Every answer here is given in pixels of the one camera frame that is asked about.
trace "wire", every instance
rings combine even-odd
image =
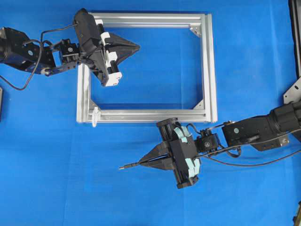
[[[227,166],[237,166],[237,167],[258,167],[258,166],[266,166],[266,165],[269,165],[269,164],[278,162],[278,161],[280,161],[280,160],[289,158],[289,157],[291,157],[291,156],[293,156],[293,155],[295,155],[295,154],[298,154],[298,153],[300,153],[300,152],[301,152],[301,150],[296,151],[296,152],[293,152],[293,153],[291,153],[291,154],[288,154],[288,155],[286,155],[286,156],[284,156],[284,157],[281,157],[281,158],[276,159],[276,160],[273,160],[273,161],[264,162],[264,163],[260,163],[260,164],[253,164],[253,165],[233,164],[233,163],[228,163],[228,162],[224,162],[224,161],[219,161],[219,160],[217,160],[217,159],[212,159],[212,158],[207,157],[207,156],[204,156],[204,158],[210,159],[210,160],[212,160],[212,161],[215,161],[215,162],[218,162],[218,163],[227,165]]]
[[[227,151],[227,154],[232,158],[238,158],[241,155],[241,149],[240,148],[237,149],[237,154],[233,154],[230,151]]]
[[[223,153],[223,152],[225,152],[225,151],[227,151],[227,150],[231,150],[231,149],[234,149],[234,148],[237,148],[237,147],[241,147],[241,146],[245,146],[245,145],[258,145],[258,144],[262,144],[262,143],[267,143],[267,142],[270,142],[270,141],[277,140],[277,139],[279,139],[279,138],[285,137],[285,136],[287,136],[288,134],[298,132],[298,131],[300,131],[300,130],[301,130],[301,129],[295,129],[295,130],[290,131],[290,132],[287,132],[287,133],[285,133],[285,134],[283,134],[283,135],[280,135],[280,136],[277,136],[277,137],[274,137],[274,138],[271,138],[271,139],[268,139],[268,140],[264,140],[264,141],[252,142],[252,143],[240,144],[240,145],[234,145],[234,146],[222,148],[222,149],[219,149],[219,150],[217,150],[217,151],[210,152],[210,154]],[[204,157],[205,155],[207,155],[207,154],[197,155],[197,156],[195,157],[195,159]]]
[[[46,44],[48,44],[48,45],[51,44],[51,42],[49,42],[48,40],[43,41],[43,35],[44,35],[45,33],[49,33],[49,32],[63,31],[63,30],[66,30],[66,29],[71,28],[71,27],[74,27],[74,26],[77,26],[77,24],[72,24],[72,25],[69,25],[69,26],[66,26],[66,27],[63,27],[63,28],[58,28],[58,29],[43,31],[43,32],[41,33],[40,41],[38,41],[38,40],[36,40],[36,39],[31,39],[31,40],[28,40],[28,41],[26,41],[25,43],[23,43],[24,45],[26,45],[26,44],[28,44],[28,43],[37,42],[37,43],[40,44],[40,50],[39,50],[38,60],[34,63],[34,64],[35,64],[35,67],[34,67],[34,69],[33,69],[32,73],[31,73],[31,75],[28,77],[26,83],[24,84],[24,86],[23,86],[22,88],[19,88],[19,87],[14,86],[12,83],[10,83],[8,80],[6,80],[6,79],[5,79],[3,76],[1,76],[1,75],[0,75],[0,78],[1,78],[2,80],[4,80],[9,86],[11,86],[12,88],[14,88],[14,89],[16,89],[16,90],[21,91],[21,90],[26,89],[28,83],[29,83],[30,80],[32,79],[33,74],[36,72],[36,70],[37,70],[37,68],[38,68],[38,65],[39,65],[39,63],[40,63],[40,61],[41,61],[42,53],[43,53],[43,49],[44,49],[44,43],[46,43]]]
[[[193,128],[193,130],[194,130],[196,133],[202,135],[200,132],[198,132],[198,130],[197,130],[197,128],[196,128],[195,125],[193,125],[192,123],[189,123],[189,124],[186,126],[186,128],[188,129],[189,126],[191,126],[191,127]]]

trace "robotic arm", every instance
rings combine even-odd
[[[48,32],[62,31],[74,27],[79,44],[70,39],[56,44],[45,40]],[[102,22],[96,24],[92,15],[81,9],[74,16],[73,24],[61,29],[44,31],[41,39],[30,40],[23,32],[3,27],[0,30],[0,63],[18,70],[45,74],[46,76],[62,73],[75,68],[78,64],[86,64],[103,86],[114,86],[122,77],[118,64],[139,50],[139,46],[113,33],[105,32]],[[55,64],[53,53],[59,52],[61,64]]]
[[[188,132],[189,126],[192,126],[200,135],[195,140]],[[158,122],[157,127],[163,141],[138,162],[125,165],[120,169],[142,165],[160,170],[173,170],[177,187],[184,188],[192,186],[198,181],[200,158],[202,157],[218,161],[211,157],[227,153],[231,157],[237,158],[241,154],[241,146],[244,145],[252,145],[258,151],[282,147],[289,143],[289,133],[293,133],[301,141],[301,101],[275,108],[267,115],[238,122],[229,121],[216,126],[222,127],[228,147],[223,147],[218,135],[212,133],[212,129],[216,127],[197,131],[193,124],[184,127],[176,118]],[[230,150],[237,150],[238,153],[233,154]],[[251,167],[270,164],[281,159],[256,165],[225,164]]]

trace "white plastic part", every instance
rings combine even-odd
[[[112,60],[117,60],[117,53],[116,52],[111,52],[109,53],[108,51],[105,52],[105,66],[111,67],[111,61]]]
[[[116,72],[109,74],[109,80],[104,86],[116,86],[119,83],[119,80],[122,78],[122,73],[121,72]]]
[[[200,162],[199,159],[195,159],[194,162],[190,158],[185,159],[186,164],[188,166],[188,176],[189,178],[192,178],[199,174],[199,168],[200,168]]]
[[[98,107],[94,107],[94,110],[92,111],[92,126],[96,127],[97,121],[100,120],[101,112],[98,109]]]
[[[96,24],[103,24],[103,20],[102,19],[97,19],[95,20]]]
[[[104,39],[109,38],[109,37],[110,37],[110,34],[109,34],[108,32],[104,32],[104,33],[102,33],[102,34],[100,35],[100,37],[101,37],[101,39],[102,39],[102,44],[103,44],[103,46],[105,46],[106,43],[105,43]]]

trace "metal bracket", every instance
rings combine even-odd
[[[301,99],[301,78],[299,78],[288,90],[283,94],[284,104],[290,102],[298,102]]]
[[[191,25],[189,30],[191,30],[192,33],[194,33],[199,38],[201,37],[200,27],[199,26]]]
[[[101,110],[90,98],[90,70],[78,68],[77,122],[154,122],[177,117],[178,121],[216,122],[217,102],[211,14],[90,13],[104,27],[188,28],[201,44],[203,99],[185,110]]]

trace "blue surface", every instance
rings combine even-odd
[[[0,21],[2,26],[37,38],[43,30],[68,25],[82,7],[211,12],[219,122],[267,114],[282,104],[282,94],[296,79],[287,0],[2,0]],[[137,37],[128,35],[143,47],[151,40],[138,30]],[[191,61],[185,58],[186,52],[194,52],[187,47],[185,35],[190,34],[180,32],[172,41],[162,40],[166,44],[162,49],[155,43],[156,51],[168,51],[159,65],[154,64],[158,60],[153,53],[147,58],[144,49],[123,62],[120,85],[108,89],[94,85],[94,98],[99,103],[141,108],[147,103],[174,108],[193,105],[198,98],[195,93],[200,92],[193,86],[199,81],[185,78],[189,73],[195,76],[200,69],[190,68],[198,66],[198,56]],[[76,41],[72,29],[47,35],[52,41],[66,37]],[[171,44],[176,49],[170,50]],[[0,73],[20,85],[28,76],[5,65],[0,66]],[[75,70],[51,78],[35,75],[22,92],[0,82],[5,90],[0,123],[1,226],[292,225],[301,200],[301,156],[257,169],[203,160],[200,181],[182,190],[176,189],[172,172],[142,167],[118,171],[118,166],[138,160],[160,141],[158,130],[153,124],[102,124],[95,129],[77,124],[76,77]],[[158,79],[167,82],[166,90]],[[140,102],[134,90],[142,95]],[[199,128],[207,126],[198,124]],[[292,138],[286,149],[259,153],[246,147],[240,160],[218,158],[257,163],[298,148],[300,144]]]

